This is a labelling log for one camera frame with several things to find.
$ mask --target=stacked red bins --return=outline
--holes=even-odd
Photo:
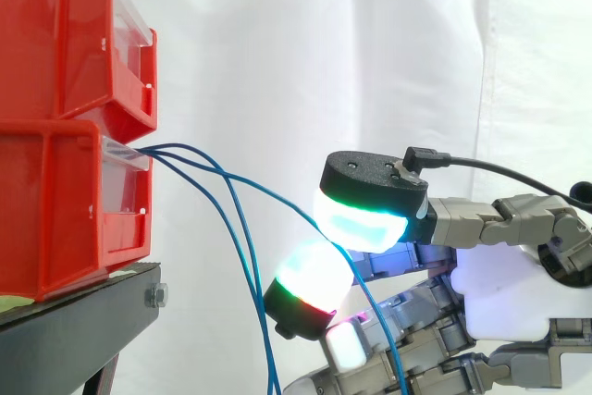
[[[150,252],[156,35],[129,0],[0,0],[0,295],[41,301]]]

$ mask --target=black connector plug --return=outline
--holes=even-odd
[[[409,147],[403,158],[403,166],[418,175],[424,168],[449,167],[452,156],[431,148]]]

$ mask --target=black metal shelf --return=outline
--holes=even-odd
[[[106,395],[117,356],[158,317],[151,303],[160,265],[129,272],[62,298],[0,314],[0,394]]]

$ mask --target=black cable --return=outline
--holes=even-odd
[[[586,204],[577,199],[574,199],[566,194],[561,193],[560,191],[554,190],[551,187],[539,182],[535,179],[529,178],[522,173],[518,173],[517,171],[510,170],[509,168],[498,166],[496,164],[491,164],[485,161],[478,161],[476,159],[467,159],[464,157],[454,157],[452,156],[450,159],[447,160],[449,165],[451,166],[464,166],[464,167],[472,167],[472,168],[479,168],[481,170],[491,171],[492,173],[497,173],[499,175],[505,176],[507,178],[511,178],[522,182],[523,184],[532,187],[538,191],[541,191],[545,194],[552,195],[552,196],[560,196],[565,200],[565,202],[573,207],[579,208],[580,210],[584,210],[585,212],[592,213],[592,204]]]

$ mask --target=black sensor cap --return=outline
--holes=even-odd
[[[408,218],[417,216],[427,194],[427,182],[398,157],[364,152],[330,154],[320,188],[338,203]]]
[[[320,339],[336,311],[328,314],[295,297],[274,279],[264,296],[265,312],[277,322],[276,332],[285,339],[296,336]]]

